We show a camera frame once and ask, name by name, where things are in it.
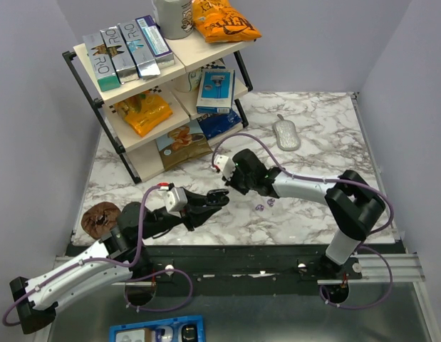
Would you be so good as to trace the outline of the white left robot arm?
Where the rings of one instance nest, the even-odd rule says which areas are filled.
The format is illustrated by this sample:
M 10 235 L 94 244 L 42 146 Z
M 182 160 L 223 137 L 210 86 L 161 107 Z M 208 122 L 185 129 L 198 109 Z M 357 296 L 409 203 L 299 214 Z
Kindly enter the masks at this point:
M 8 316 L 15 310 L 16 325 L 23 334 L 32 334 L 53 323 L 57 310 L 71 299 L 117 281 L 155 278 L 145 239 L 161 237 L 181 224 L 194 230 L 229 203 L 228 194 L 215 189 L 200 195 L 172 183 L 152 186 L 140 202 L 127 204 L 114 227 L 84 252 L 41 276 L 13 279 L 14 303 L 4 313 L 3 325 L 13 326 Z

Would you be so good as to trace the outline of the black earbud charging case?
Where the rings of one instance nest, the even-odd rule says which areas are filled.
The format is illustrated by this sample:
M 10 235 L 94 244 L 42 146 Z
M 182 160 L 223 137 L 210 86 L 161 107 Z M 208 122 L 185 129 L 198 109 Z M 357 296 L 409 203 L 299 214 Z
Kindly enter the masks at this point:
M 206 194 L 206 205 L 223 207 L 229 203 L 229 190 L 215 189 Z

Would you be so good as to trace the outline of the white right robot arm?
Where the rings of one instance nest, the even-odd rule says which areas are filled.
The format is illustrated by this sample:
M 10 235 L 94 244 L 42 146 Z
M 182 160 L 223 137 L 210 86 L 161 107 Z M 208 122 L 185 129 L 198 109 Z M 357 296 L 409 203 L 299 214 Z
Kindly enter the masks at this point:
M 338 225 L 320 261 L 321 273 L 336 279 L 346 270 L 346 261 L 366 240 L 385 211 L 385 203 L 355 171 L 347 170 L 334 182 L 309 176 L 290 176 L 279 167 L 267 168 L 249 149 L 230 158 L 218 155 L 214 167 L 225 185 L 243 195 L 255 191 L 263 197 L 296 198 L 326 205 Z

